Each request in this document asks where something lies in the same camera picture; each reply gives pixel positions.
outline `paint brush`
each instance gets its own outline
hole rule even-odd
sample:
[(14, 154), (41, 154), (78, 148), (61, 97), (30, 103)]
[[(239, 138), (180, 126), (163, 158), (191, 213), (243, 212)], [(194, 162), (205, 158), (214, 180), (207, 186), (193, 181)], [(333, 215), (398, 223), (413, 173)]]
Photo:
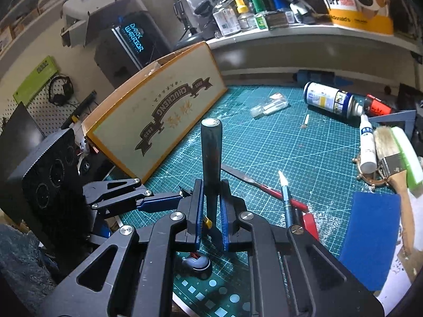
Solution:
[(378, 127), (374, 132), (374, 139), (377, 156), (382, 163), (382, 170), (388, 184), (401, 197), (402, 240), (405, 253), (409, 255), (414, 247), (415, 225), (407, 190), (407, 169), (389, 127)]
[(281, 180), (281, 193), (283, 199), (283, 209), (285, 211), (285, 227), (289, 228), (292, 225), (292, 210), (291, 203), (289, 202), (289, 189), (288, 189), (288, 180), (282, 174), (281, 171), (278, 171), (279, 179)]

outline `white shelf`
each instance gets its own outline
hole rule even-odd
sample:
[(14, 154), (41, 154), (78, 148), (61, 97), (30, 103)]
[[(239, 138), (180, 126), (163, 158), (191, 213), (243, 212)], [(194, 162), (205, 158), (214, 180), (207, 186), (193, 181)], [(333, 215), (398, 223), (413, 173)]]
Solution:
[(37, 8), (38, 0), (19, 0), (18, 3), (0, 21), (0, 29), (13, 23), (18, 16)]
[(66, 0), (57, 0), (54, 5), (30, 22), (18, 36), (11, 41), (0, 54), (0, 80), (20, 54), (31, 44), (47, 27), (60, 19), (60, 12)]
[(417, 54), (422, 55), (422, 49), (417, 45), (417, 42), (411, 40), (405, 40), (398, 36), (384, 36), (377, 33), (370, 33), (364, 31), (355, 31), (351, 29), (344, 29), (334, 25), (322, 24), (322, 25), (292, 25), (289, 27), (278, 28), (273, 30), (260, 30), (253, 29), (251, 31), (245, 31), (237, 33), (229, 37), (222, 37), (217, 39), (211, 39), (207, 41), (210, 48), (217, 49), (225, 45), (246, 42), (249, 40), (272, 38), (272, 37), (284, 37), (284, 36), (304, 36), (304, 35), (333, 35), (333, 36), (344, 36), (344, 37), (355, 37), (362, 39), (374, 40), (386, 44), (391, 44), (404, 48), (409, 51), (413, 51)]

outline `pegboard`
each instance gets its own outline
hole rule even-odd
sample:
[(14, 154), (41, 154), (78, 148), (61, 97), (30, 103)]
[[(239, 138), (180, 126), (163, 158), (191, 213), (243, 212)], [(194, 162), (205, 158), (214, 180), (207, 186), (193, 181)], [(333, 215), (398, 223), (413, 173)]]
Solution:
[[(56, 82), (53, 84), (52, 95), (63, 94), (62, 85), (64, 83), (64, 79), (56, 80)], [(18, 105), (13, 97), (7, 99), (7, 101), (7, 108), (1, 117), (9, 119)], [(75, 96), (72, 96), (68, 103), (69, 104), (64, 106), (56, 106), (50, 103), (48, 98), (47, 85), (47, 87), (41, 89), (40, 92), (35, 96), (34, 100), (32, 100), (28, 105), (27, 110), (44, 135), (48, 136), (49, 134), (60, 129), (66, 119), (72, 114), (72, 112), (79, 104)]]

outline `wooden brush handle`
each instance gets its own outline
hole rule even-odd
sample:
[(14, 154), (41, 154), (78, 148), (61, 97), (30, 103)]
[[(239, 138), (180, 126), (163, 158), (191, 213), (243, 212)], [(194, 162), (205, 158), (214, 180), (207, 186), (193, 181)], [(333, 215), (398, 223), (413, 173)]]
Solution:
[(410, 255), (414, 248), (415, 227), (413, 210), (407, 190), (407, 170), (391, 175), (388, 178), (388, 183), (401, 197), (402, 241), (405, 253)]

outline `blue sponge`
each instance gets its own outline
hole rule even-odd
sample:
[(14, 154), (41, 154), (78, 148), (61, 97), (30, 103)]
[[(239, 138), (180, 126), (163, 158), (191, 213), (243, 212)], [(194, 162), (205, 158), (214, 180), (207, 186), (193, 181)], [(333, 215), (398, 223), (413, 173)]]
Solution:
[(339, 256), (369, 290), (381, 290), (398, 239), (401, 198), (397, 194), (355, 192), (351, 217)]

